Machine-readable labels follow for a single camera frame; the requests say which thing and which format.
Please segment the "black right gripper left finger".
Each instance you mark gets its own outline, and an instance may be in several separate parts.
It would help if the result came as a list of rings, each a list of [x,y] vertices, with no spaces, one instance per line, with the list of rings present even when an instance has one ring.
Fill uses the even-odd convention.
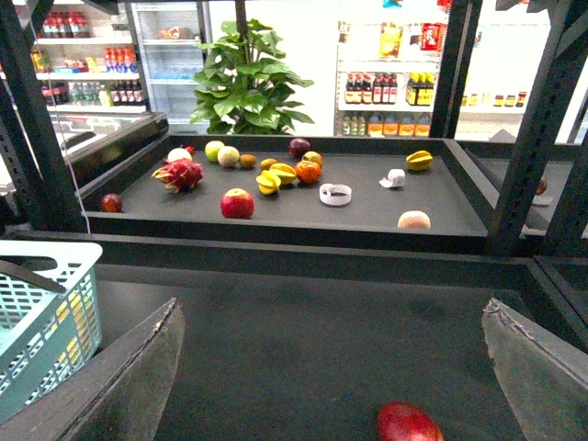
[[[185,333],[170,299],[62,385],[1,425],[4,440],[152,440]]]

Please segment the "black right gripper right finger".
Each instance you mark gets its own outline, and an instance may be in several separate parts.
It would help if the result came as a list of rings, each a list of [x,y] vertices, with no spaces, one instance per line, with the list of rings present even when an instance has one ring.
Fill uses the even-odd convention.
[[[482,314],[494,374],[528,440],[587,438],[587,355],[496,298]]]

